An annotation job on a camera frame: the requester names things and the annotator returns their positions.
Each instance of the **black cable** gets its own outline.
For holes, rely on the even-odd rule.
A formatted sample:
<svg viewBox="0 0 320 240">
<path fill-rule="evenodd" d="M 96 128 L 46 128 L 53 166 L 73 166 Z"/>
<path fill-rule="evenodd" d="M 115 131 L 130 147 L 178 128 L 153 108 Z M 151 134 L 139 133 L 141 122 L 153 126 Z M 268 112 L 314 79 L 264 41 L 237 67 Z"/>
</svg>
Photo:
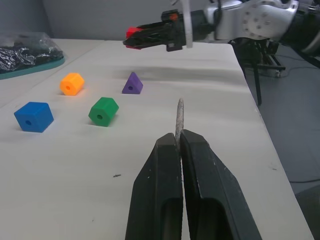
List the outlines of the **black cable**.
<svg viewBox="0 0 320 240">
<path fill-rule="evenodd" d="M 266 77 L 266 78 L 283 79 L 283 78 L 288 77 L 288 76 L 290 75 L 290 72 L 291 72 L 292 70 L 295 70 L 295 69 L 315 69 L 315 70 L 320 70 L 319 68 L 317 68 L 317 67 L 312 67 L 312 66 L 297 66 L 297 67 L 292 67 L 292 68 L 290 68 L 286 75 L 280 76 L 280 77 L 265 75 L 265 74 L 261 74 L 261 73 L 259 73 L 259 75 L 260 75 L 260 76 L 263 76 L 263 77 Z"/>
<path fill-rule="evenodd" d="M 293 49 L 301 58 L 306 60 L 308 63 L 312 64 L 313 66 L 320 69 L 320 61 L 316 59 L 313 56 L 308 56 L 307 54 L 304 54 L 303 52 L 300 52 L 298 50 Z"/>
<path fill-rule="evenodd" d="M 217 2 L 218 2 L 218 9 L 213 14 L 213 18 L 214 18 L 213 31 L 217 29 L 222 18 L 222 3 L 221 3 L 221 0 L 217 0 Z"/>
<path fill-rule="evenodd" d="M 289 181 L 291 184 L 306 184 L 306 183 L 314 183 L 320 181 L 320 178 L 312 179 L 312 180 L 306 180 L 306 181 Z"/>
<path fill-rule="evenodd" d="M 176 3 L 177 3 L 178 1 L 179 1 L 179 0 L 172 0 L 172 1 L 171 1 L 171 5 L 172 5 L 172 6 L 176 5 Z"/>
<path fill-rule="evenodd" d="M 296 60 L 296 61 L 302 61 L 302 62 L 305 62 L 306 60 L 304 59 L 300 59 L 300 58 L 295 58 L 295 57 L 292 57 L 292 56 L 286 56 L 286 55 L 275 55 L 276 57 L 281 57 L 281 58 L 287 58 L 287 59 L 292 59 L 292 60 Z"/>
</svg>

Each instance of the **toy block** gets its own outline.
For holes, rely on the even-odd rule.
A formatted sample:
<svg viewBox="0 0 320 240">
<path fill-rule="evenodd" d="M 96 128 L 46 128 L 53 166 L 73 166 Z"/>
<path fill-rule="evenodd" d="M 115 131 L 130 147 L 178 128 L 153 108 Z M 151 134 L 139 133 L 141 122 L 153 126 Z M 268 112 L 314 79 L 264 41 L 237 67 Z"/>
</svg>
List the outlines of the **toy block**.
<svg viewBox="0 0 320 240">
<path fill-rule="evenodd" d="M 124 85 L 122 93 L 140 94 L 143 87 L 144 85 L 140 81 L 139 77 L 134 72 L 132 72 L 128 78 L 128 81 L 126 81 L 126 84 Z"/>
<path fill-rule="evenodd" d="M 108 127 L 118 109 L 113 98 L 101 97 L 91 108 L 89 118 L 98 126 Z"/>
<path fill-rule="evenodd" d="M 75 96 L 83 88 L 85 80 L 79 73 L 69 73 L 60 82 L 60 89 L 67 96 Z"/>
<path fill-rule="evenodd" d="M 50 107 L 45 102 L 28 102 L 14 116 L 26 132 L 42 133 L 54 121 Z"/>
</svg>

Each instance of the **metal stand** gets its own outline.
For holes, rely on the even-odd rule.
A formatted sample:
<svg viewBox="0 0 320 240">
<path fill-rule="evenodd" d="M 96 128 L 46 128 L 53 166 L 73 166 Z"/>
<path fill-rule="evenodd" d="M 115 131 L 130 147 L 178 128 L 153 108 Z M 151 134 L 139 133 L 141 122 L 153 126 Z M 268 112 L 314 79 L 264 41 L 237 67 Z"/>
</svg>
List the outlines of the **metal stand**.
<svg viewBox="0 0 320 240">
<path fill-rule="evenodd" d="M 257 105 L 262 103 L 259 69 L 276 70 L 277 77 L 281 76 L 281 72 L 286 69 L 276 58 L 276 52 L 279 44 L 267 40 L 249 40 L 245 42 L 232 41 L 229 42 L 233 46 L 236 58 L 246 77 L 245 68 L 252 68 L 254 74 L 255 91 L 257 97 Z"/>
</svg>

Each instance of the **gray wall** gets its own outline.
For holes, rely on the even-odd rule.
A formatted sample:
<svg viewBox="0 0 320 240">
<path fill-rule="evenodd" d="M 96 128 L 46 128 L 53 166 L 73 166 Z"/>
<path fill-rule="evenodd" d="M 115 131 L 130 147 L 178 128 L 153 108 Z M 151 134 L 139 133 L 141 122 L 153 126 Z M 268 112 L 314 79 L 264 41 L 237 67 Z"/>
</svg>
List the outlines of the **gray wall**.
<svg viewBox="0 0 320 240">
<path fill-rule="evenodd" d="M 209 0 L 192 0 L 193 10 Z M 123 40 L 128 27 L 159 22 L 170 0 L 43 0 L 56 38 Z"/>
<path fill-rule="evenodd" d="M 52 35 L 42 0 L 0 0 L 0 31 Z"/>
</svg>

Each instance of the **gray floor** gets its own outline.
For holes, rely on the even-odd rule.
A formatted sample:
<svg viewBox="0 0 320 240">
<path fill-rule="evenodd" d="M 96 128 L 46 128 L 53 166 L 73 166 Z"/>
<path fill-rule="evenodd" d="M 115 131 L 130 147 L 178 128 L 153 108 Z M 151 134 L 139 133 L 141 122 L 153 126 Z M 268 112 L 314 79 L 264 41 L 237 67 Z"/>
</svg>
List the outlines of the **gray floor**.
<svg viewBox="0 0 320 240">
<path fill-rule="evenodd" d="M 277 54 L 301 59 L 284 46 Z M 289 181 L 320 179 L 320 70 L 305 61 L 278 59 L 287 68 L 281 78 L 261 76 L 274 71 L 260 72 L 260 113 Z M 247 69 L 246 75 L 257 101 L 253 73 Z M 320 181 L 291 184 L 295 194 L 316 185 Z"/>
</svg>

